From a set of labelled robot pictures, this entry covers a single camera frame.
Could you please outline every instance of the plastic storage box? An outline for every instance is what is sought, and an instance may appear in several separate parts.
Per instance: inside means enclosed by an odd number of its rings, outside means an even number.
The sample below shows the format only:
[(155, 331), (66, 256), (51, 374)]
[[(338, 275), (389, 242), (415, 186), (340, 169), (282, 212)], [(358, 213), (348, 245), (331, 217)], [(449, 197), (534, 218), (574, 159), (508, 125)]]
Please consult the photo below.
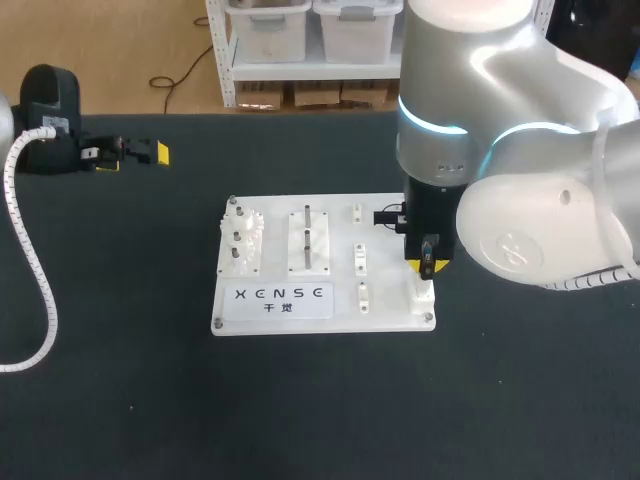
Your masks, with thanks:
[(228, 3), (226, 11), (238, 35), (243, 60), (248, 63), (303, 61), (310, 8), (311, 0), (294, 0), (282, 7), (239, 8)]
[(386, 63), (402, 0), (314, 0), (330, 63)]

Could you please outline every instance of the black table surface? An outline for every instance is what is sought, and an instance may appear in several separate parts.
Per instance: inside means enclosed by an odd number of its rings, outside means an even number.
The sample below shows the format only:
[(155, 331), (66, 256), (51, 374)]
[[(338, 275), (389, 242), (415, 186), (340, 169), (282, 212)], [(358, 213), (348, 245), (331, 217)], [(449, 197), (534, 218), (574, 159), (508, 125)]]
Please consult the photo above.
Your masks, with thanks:
[[(215, 338), (230, 194), (397, 192), (391, 114), (90, 117), (172, 166), (20, 176), (59, 307), (0, 376), (0, 479), (637, 479), (640, 287), (503, 281), (464, 252), (432, 333)], [(45, 332), (0, 221), (0, 358)]]

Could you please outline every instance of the power cord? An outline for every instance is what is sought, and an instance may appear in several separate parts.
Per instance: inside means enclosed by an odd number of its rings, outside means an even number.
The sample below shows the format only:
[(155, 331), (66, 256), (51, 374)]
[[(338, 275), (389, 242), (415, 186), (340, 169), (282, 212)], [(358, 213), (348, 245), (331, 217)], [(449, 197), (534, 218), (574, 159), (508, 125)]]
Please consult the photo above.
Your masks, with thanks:
[[(207, 17), (198, 17), (193, 21), (193, 24), (196, 27), (208, 27), (209, 19)], [(213, 50), (213, 44), (210, 45), (204, 52), (202, 52), (198, 56), (198, 58), (196, 58), (196, 60), (191, 64), (191, 67), (189, 67), (189, 70), (187, 70), (187, 73), (185, 73), (184, 76), (177, 82), (174, 81), (173, 78), (166, 77), (164, 75), (159, 75), (157, 77), (152, 77), (149, 79), (149, 86), (151, 88), (168, 88), (169, 89), (169, 91), (167, 92), (167, 96), (164, 99), (164, 110), (162, 113), (164, 113), (165, 115), (167, 114), (167, 108), (169, 107), (169, 99), (171, 98), (171, 95), (173, 95), (173, 91), (176, 89), (176, 87), (180, 85), (182, 82), (184, 82), (189, 75), (191, 75), (191, 72), (196, 67), (198, 62), (202, 60), (205, 57), (205, 55), (209, 53), (211, 50)]]
[(22, 215), (20, 215), (18, 197), (16, 195), (15, 174), (16, 164), (18, 163), (20, 153), (30, 142), (38, 140), (53, 140), (58, 138), (59, 133), (60, 132), (56, 131), (53, 127), (40, 127), (33, 130), (25, 130), (11, 146), (4, 164), (4, 198), (7, 203), (7, 212), (9, 213), (9, 218), (13, 224), (13, 229), (16, 232), (22, 251), (29, 262), (29, 267), (31, 267), (33, 276), (38, 283), (44, 305), (47, 309), (47, 335), (45, 336), (40, 349), (34, 353), (31, 358), (13, 364), (0, 364), (0, 373), (20, 372), (33, 367), (36, 363), (42, 360), (47, 353), (49, 353), (58, 333), (58, 310), (56, 309), (56, 301), (53, 298), (53, 292), (49, 286), (47, 276), (42, 269), (38, 255), (36, 255), (36, 251), (33, 248), (33, 244), (31, 243), (31, 239), (27, 233), (27, 229), (22, 221)]

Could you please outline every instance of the yellow clip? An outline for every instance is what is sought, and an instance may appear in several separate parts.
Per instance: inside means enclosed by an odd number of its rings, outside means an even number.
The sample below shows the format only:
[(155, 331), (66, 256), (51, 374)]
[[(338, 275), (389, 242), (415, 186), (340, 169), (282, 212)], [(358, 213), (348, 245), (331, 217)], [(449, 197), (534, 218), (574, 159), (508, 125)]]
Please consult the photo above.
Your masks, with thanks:
[(158, 142), (158, 165), (169, 166), (169, 147)]
[(100, 167), (96, 167), (96, 172), (119, 172), (120, 171), (120, 161), (118, 160), (116, 162), (116, 168), (115, 170), (113, 168), (100, 168)]
[[(409, 265), (415, 270), (416, 273), (420, 273), (420, 260), (409, 260)], [(449, 260), (436, 260), (436, 273), (449, 265)]]

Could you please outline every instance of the black cable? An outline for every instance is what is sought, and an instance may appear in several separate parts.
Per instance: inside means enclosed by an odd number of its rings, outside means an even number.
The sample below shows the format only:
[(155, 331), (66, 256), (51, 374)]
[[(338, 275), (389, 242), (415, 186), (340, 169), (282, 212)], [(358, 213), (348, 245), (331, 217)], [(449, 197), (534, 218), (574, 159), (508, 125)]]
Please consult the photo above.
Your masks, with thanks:
[[(209, 19), (207, 17), (198, 17), (193, 21), (193, 24), (196, 27), (208, 27), (209, 26)], [(198, 58), (196, 58), (195, 62), (193, 62), (191, 64), (191, 67), (189, 67), (189, 70), (187, 70), (187, 73), (184, 74), (184, 76), (178, 80), (177, 82), (173, 81), (173, 78), (171, 77), (165, 77), (164, 75), (160, 75), (157, 77), (152, 77), (149, 79), (149, 86), (151, 88), (168, 88), (169, 92), (167, 93), (167, 96), (164, 99), (164, 110), (163, 113), (166, 115), (167, 114), (167, 108), (169, 107), (169, 99), (171, 98), (171, 95), (173, 94), (173, 91), (175, 90), (175, 88), (180, 85), (182, 82), (184, 82), (187, 77), (189, 75), (191, 75), (191, 72), (193, 71), (194, 68), (196, 68), (196, 65), (198, 64), (198, 62), (200, 60), (202, 60), (204, 58), (204, 56), (209, 53), (211, 50), (213, 50), (213, 44), (210, 45), (209, 47), (207, 47), (207, 49), (202, 52)]]
[[(387, 205), (386, 207), (384, 207), (384, 208), (382, 209), (382, 211), (383, 211), (383, 212), (386, 212), (386, 211), (387, 211), (387, 208), (389, 208), (389, 207), (401, 207), (401, 206), (402, 206), (402, 204), (401, 204), (401, 203), (391, 203), (391, 204)], [(382, 225), (384, 226), (384, 228), (388, 228), (389, 230), (393, 230), (394, 232), (396, 231), (396, 229), (395, 229), (395, 228), (392, 228), (392, 227), (390, 227), (389, 225), (385, 225), (384, 223), (383, 223)]]

